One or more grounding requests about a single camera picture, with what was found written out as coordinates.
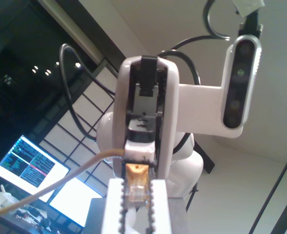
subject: desk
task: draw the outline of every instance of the desk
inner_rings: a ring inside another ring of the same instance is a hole
[[[8,227],[9,229],[13,229],[17,233],[22,234],[40,234],[37,226],[29,224],[21,218],[16,218],[15,215],[4,214],[0,216],[0,223]]]

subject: white cable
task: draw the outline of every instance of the white cable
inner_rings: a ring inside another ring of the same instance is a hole
[[[49,193],[49,192],[61,187],[66,182],[68,182],[71,179],[75,178],[76,176],[80,175],[81,173],[86,171],[88,168],[90,168],[92,165],[96,164],[97,162],[99,162],[103,159],[105,159],[107,157],[114,157],[114,156],[124,157],[124,153],[125,153],[125,151],[122,149],[111,149],[111,150],[96,154],[89,161],[87,161],[85,164],[83,164],[81,167],[79,167],[75,171],[69,173],[68,175],[66,175],[64,178],[57,181],[56,183],[48,186],[47,188],[39,191],[38,193],[36,193],[34,195],[28,196],[27,198],[19,201],[18,203],[15,203],[11,206],[8,206],[8,207],[1,209],[0,215],[3,215],[3,214],[6,214],[10,211],[16,210],[16,209],[18,209],[18,208],[20,208],[26,204],[29,204],[29,203],[37,200],[38,198],[45,195],[46,193]]]

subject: white wall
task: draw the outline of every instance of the white wall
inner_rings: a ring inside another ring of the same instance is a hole
[[[127,58],[150,54],[108,0],[79,1]]]
[[[188,211],[190,233],[247,234],[284,165],[221,147],[210,136],[195,139],[216,166],[198,181]],[[287,172],[254,233],[270,233],[286,204]]]

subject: clutter on desk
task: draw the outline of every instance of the clutter on desk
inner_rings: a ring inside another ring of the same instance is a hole
[[[14,196],[11,195],[11,193],[7,193],[4,186],[0,186],[1,192],[0,192],[0,209],[4,207],[11,206],[14,203],[17,203],[19,200],[17,200]],[[9,212],[10,214],[14,214],[17,210]]]

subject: black cable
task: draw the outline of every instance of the black cable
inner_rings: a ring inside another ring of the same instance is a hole
[[[190,135],[191,133],[185,133],[183,135],[183,137],[181,138],[181,141],[176,145],[176,147],[174,147],[172,154],[177,153],[182,148],[182,146],[186,143]]]
[[[187,64],[189,69],[191,70],[191,73],[192,73],[192,76],[193,76],[193,80],[194,80],[194,84],[195,85],[200,85],[200,80],[198,78],[198,74],[197,74],[196,68],[194,66],[193,61],[190,59],[189,56],[187,56],[186,54],[182,53],[181,51],[177,51],[177,50],[162,51],[158,56],[161,57],[161,58],[164,58],[164,57],[167,57],[167,56],[175,56],[175,57],[178,57],[178,58],[182,59]]]
[[[60,48],[60,53],[59,53],[59,60],[60,60],[60,67],[62,66],[63,68],[63,73],[61,74],[62,76],[65,77],[65,72],[64,72],[64,51],[65,50],[69,50],[71,51],[75,57],[77,58],[77,60],[79,61],[80,65],[84,68],[85,72],[87,73],[87,75],[89,76],[90,79],[92,79],[97,85],[100,86],[100,88],[102,88],[104,91],[108,92],[109,94],[115,95],[115,93],[111,90],[109,90],[107,87],[105,87],[99,80],[97,80],[94,75],[92,74],[92,72],[86,67],[86,65],[83,63],[83,61],[81,60],[81,58],[79,57],[78,53],[75,51],[75,49],[70,46],[69,44],[63,44]]]
[[[208,0],[205,4],[204,11],[203,11],[203,20],[206,30],[212,35],[215,39],[224,39],[230,40],[228,35],[217,33],[210,25],[210,9],[211,6],[214,4],[215,0]]]
[[[283,178],[283,176],[284,176],[286,170],[287,170],[287,162],[286,162],[286,164],[285,164],[285,166],[284,166],[284,168],[283,168],[281,174],[279,175],[277,181],[275,182],[273,188],[271,189],[271,191],[270,191],[268,197],[266,198],[265,203],[263,204],[263,206],[262,206],[262,208],[261,208],[259,214],[257,215],[257,217],[256,217],[256,219],[255,219],[255,221],[254,221],[254,223],[253,223],[253,225],[252,225],[252,227],[251,227],[251,229],[250,229],[250,231],[249,231],[249,234],[252,234],[252,233],[254,232],[254,230],[255,230],[255,228],[256,228],[256,226],[257,226],[257,224],[258,224],[258,222],[259,222],[259,220],[260,220],[260,218],[261,218],[261,216],[262,216],[262,214],[263,214],[264,211],[265,211],[265,208],[267,207],[267,205],[268,205],[270,199],[272,198],[272,196],[273,196],[273,194],[274,194],[276,188],[278,187],[279,183],[281,182],[281,180],[282,180],[282,178]]]
[[[189,198],[189,200],[188,200],[188,203],[187,203],[187,206],[186,206],[186,211],[188,212],[188,209],[189,209],[189,207],[190,207],[190,205],[191,205],[191,202],[192,202],[192,200],[193,200],[193,197],[194,197],[194,194],[196,193],[196,192],[198,192],[198,190],[197,190],[197,183],[194,185],[194,187],[193,187],[193,189],[191,190],[191,196],[190,196],[190,198]]]
[[[71,102],[71,93],[70,93],[70,90],[69,90],[69,87],[67,86],[67,83],[66,83],[66,76],[65,76],[65,70],[64,70],[64,51],[65,50],[70,50],[72,51],[75,56],[77,57],[77,59],[79,60],[80,64],[84,67],[85,65],[82,63],[80,57],[78,56],[78,54],[76,53],[76,51],[74,50],[74,48],[72,48],[70,45],[68,44],[63,44],[61,47],[60,47],[60,52],[59,52],[59,70],[60,70],[60,78],[61,78],[61,83],[62,83],[62,87],[63,87],[63,92],[64,92],[64,97],[65,97],[65,101],[66,101],[66,104],[70,110],[70,113],[73,117],[73,120],[76,124],[76,126],[78,127],[78,129],[89,139],[91,140],[96,140],[96,138],[94,136],[91,136],[85,129],[84,127],[81,125],[77,115],[76,115],[76,112],[73,108],[73,105],[72,105],[72,102]]]
[[[195,41],[199,41],[199,40],[206,40],[206,39],[217,39],[211,35],[204,35],[204,36],[198,36],[198,37],[194,37],[194,38],[188,38],[188,39],[185,39],[181,42],[179,42],[177,45],[175,45],[174,47],[171,48],[171,50],[177,50],[179,49],[180,47],[186,45],[186,44],[189,44],[191,42],[195,42]]]

